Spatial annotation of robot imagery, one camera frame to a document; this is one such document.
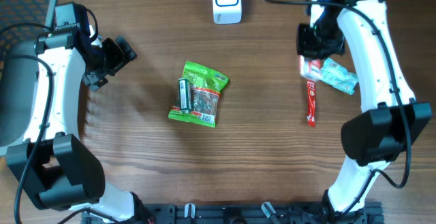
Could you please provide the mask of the orange tissue pack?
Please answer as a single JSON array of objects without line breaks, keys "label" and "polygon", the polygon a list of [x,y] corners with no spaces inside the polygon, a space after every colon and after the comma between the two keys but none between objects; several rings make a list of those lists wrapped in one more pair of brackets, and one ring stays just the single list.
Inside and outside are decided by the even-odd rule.
[{"label": "orange tissue pack", "polygon": [[321,61],[309,57],[299,56],[300,75],[303,78],[317,82],[322,77]]}]

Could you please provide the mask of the teal tissue pack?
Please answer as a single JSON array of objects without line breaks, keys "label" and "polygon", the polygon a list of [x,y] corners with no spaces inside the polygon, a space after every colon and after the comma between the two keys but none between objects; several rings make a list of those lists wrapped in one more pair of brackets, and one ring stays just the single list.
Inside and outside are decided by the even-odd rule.
[{"label": "teal tissue pack", "polygon": [[348,95],[354,94],[354,87],[358,84],[358,77],[346,68],[327,58],[321,68],[321,81]]}]

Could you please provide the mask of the red snack bar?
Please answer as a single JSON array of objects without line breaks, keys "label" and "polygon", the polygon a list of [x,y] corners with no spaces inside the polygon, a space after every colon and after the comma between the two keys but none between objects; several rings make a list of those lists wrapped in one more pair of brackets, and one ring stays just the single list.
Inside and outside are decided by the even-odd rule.
[{"label": "red snack bar", "polygon": [[307,123],[309,126],[315,126],[315,111],[316,111],[316,89],[315,82],[307,80]]}]

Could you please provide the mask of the green white small box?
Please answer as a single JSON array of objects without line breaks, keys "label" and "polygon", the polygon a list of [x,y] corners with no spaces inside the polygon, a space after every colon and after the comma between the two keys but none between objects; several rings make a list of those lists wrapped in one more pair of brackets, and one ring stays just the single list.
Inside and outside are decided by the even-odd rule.
[{"label": "green white small box", "polygon": [[190,82],[186,78],[180,78],[178,85],[181,112],[190,113],[192,110]]}]

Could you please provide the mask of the green snack bag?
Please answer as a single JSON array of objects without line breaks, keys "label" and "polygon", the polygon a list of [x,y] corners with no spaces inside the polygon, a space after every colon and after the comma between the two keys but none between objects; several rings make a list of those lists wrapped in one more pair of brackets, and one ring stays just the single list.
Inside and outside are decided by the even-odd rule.
[{"label": "green snack bag", "polygon": [[188,79],[191,85],[192,110],[190,113],[181,112],[178,91],[176,103],[172,106],[168,118],[215,127],[218,101],[229,78],[214,69],[189,61],[185,63],[182,78]]}]

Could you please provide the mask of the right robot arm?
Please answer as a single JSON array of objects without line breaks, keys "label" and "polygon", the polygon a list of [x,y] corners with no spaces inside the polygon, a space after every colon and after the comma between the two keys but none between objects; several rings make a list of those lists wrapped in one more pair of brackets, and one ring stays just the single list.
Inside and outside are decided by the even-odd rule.
[{"label": "right robot arm", "polygon": [[403,188],[411,171],[411,148],[432,117],[428,103],[416,101],[403,77],[390,38],[386,0],[305,0],[311,21],[298,28],[302,68],[348,50],[361,95],[361,114],[341,128],[345,160],[324,192],[319,223],[372,223],[376,208],[365,199],[378,176],[405,155]]}]

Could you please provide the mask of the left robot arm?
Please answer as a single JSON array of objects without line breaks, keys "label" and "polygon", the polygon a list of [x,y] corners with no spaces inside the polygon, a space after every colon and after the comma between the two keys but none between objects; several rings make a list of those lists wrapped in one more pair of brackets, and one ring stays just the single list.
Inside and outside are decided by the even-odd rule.
[{"label": "left robot arm", "polygon": [[104,223],[154,223],[135,193],[106,182],[78,134],[81,85],[98,90],[136,53],[124,37],[100,41],[95,16],[83,5],[58,5],[55,16],[55,27],[37,37],[30,55],[39,76],[24,140],[6,151],[16,193],[40,210],[83,213]]}]

